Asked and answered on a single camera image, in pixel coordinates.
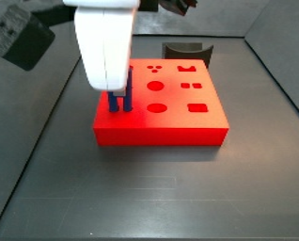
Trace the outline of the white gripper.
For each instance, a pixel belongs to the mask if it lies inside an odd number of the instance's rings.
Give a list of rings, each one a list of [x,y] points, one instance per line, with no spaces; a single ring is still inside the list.
[[[92,88],[124,90],[138,0],[62,0],[62,3],[76,7],[76,40]]]

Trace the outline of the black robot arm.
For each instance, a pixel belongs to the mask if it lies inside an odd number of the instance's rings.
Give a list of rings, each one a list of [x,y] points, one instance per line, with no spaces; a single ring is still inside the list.
[[[0,57],[30,70],[53,42],[49,27],[72,21],[92,88],[122,91],[136,12],[164,8],[184,15],[196,5],[197,0],[22,0],[0,16]]]

